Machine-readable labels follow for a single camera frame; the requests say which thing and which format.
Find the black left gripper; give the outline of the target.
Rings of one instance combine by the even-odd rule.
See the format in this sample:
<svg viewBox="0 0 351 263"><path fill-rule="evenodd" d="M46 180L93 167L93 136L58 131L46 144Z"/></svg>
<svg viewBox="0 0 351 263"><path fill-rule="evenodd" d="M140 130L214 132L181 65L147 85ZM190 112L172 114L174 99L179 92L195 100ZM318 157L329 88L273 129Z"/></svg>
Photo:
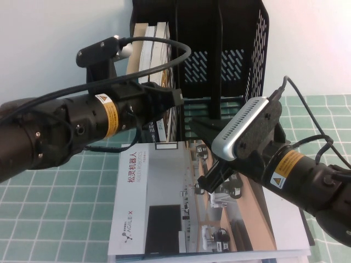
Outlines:
<svg viewBox="0 0 351 263"><path fill-rule="evenodd" d="M159 120L173 106L184 104L181 89L162 87L155 82L127 81L116 85L117 132L142 130Z"/></svg>

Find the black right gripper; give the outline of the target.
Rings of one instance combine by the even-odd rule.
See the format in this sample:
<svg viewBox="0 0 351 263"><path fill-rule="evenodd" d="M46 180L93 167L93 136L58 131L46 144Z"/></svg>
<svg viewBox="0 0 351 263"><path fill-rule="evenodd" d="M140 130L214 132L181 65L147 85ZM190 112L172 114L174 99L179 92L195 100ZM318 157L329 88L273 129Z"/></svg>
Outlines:
<svg viewBox="0 0 351 263"><path fill-rule="evenodd" d="M227 162L216 161L206 175L198 178L198 184L208 193L213 193L233 174L233 170L256 183L261 183L265 171L265 162L258 155L251 155L246 159L237 158L229 162L229 164Z"/></svg>

